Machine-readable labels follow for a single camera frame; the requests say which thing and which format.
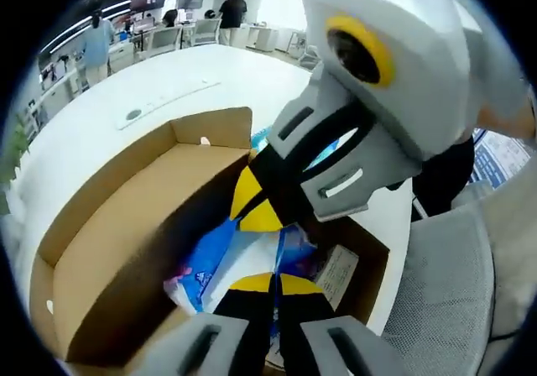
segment plastic bag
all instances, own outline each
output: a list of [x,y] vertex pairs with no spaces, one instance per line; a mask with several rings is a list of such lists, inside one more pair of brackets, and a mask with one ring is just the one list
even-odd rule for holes
[[212,313],[229,287],[260,273],[285,272],[308,277],[315,246],[297,226],[279,232],[239,232],[226,221],[207,233],[177,274],[164,282],[168,296],[187,313]]
[[164,282],[164,290],[172,300],[190,314],[203,311],[201,297],[226,254],[236,229],[237,220],[228,218],[206,233],[179,266],[175,276]]

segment box flap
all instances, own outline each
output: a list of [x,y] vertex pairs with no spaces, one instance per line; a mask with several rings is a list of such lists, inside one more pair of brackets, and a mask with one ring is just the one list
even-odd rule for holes
[[99,206],[128,179],[175,144],[174,129],[166,123],[108,161],[71,197],[56,216],[39,245],[38,255],[55,267],[73,237]]
[[185,116],[163,124],[126,147],[100,168],[65,204],[39,245],[38,254],[55,267],[72,238],[123,183],[177,143],[250,148],[252,111],[233,107]]
[[39,255],[36,256],[30,282],[30,318],[35,332],[43,344],[55,357],[58,357],[54,317],[47,307],[47,301],[53,302],[54,299],[52,294],[53,278],[54,269]]
[[336,244],[341,244],[358,255],[358,265],[336,314],[351,315],[367,324],[383,281],[388,248],[350,217],[323,223],[311,218],[300,225],[311,242],[317,244],[315,254],[324,257]]
[[219,147],[251,148],[252,111],[248,107],[193,114],[174,120],[172,126],[182,144],[197,145],[205,137]]

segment poster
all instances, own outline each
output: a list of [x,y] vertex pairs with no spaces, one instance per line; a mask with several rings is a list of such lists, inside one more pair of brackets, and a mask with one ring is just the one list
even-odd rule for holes
[[498,188],[529,161],[531,149],[524,142],[491,131],[474,131],[476,159],[472,181],[488,179]]

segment floor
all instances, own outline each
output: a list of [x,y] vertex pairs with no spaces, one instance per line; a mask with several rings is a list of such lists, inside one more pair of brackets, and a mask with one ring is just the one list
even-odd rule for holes
[[294,57],[291,57],[290,55],[288,55],[287,53],[283,52],[283,51],[280,51],[280,50],[275,50],[275,51],[261,51],[261,50],[255,50],[255,49],[250,49],[250,48],[246,48],[246,50],[248,51],[251,51],[253,53],[259,53],[261,55],[268,55],[270,57],[274,57],[275,59],[278,59],[278,60],[282,60],[286,63],[289,63],[289,64],[292,64],[292,65],[296,65],[297,67],[300,67],[302,68],[303,70],[307,70],[306,68],[304,67],[301,67],[299,65],[299,61],[294,58]]

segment woman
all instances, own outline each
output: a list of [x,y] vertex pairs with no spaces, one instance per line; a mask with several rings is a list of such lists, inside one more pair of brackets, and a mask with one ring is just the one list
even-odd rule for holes
[[108,77],[108,51],[114,40],[114,28],[110,21],[102,19],[102,12],[91,15],[91,25],[84,33],[83,50],[86,79],[94,86]]
[[166,11],[162,17],[162,24],[165,28],[173,28],[175,26],[175,20],[177,19],[177,10],[170,9]]

